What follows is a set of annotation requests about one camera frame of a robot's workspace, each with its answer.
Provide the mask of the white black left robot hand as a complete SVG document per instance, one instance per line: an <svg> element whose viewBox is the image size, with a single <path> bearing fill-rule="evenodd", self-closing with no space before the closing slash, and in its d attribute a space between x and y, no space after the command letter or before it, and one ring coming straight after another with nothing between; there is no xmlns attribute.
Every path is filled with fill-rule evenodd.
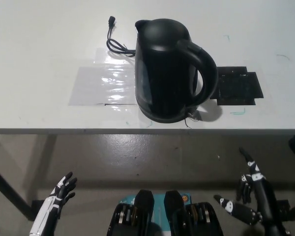
<svg viewBox="0 0 295 236"><path fill-rule="evenodd" d="M53 236L60 219L63 206L75 196L72 192L76 187L77 178L71 178L72 172L65 175L44 200L29 236Z"/></svg>

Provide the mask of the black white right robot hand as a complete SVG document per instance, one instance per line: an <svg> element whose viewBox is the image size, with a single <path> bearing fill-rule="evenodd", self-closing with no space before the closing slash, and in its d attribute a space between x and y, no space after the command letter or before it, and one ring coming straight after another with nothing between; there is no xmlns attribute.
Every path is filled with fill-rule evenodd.
<svg viewBox="0 0 295 236"><path fill-rule="evenodd" d="M266 230L275 228L277 231L284 231L271 184L251 155L242 147L239 152L245 158L250 173L241 176L236 190L236 201L220 195L214 195L214 199L229 215L247 225L260 222Z"/></svg>

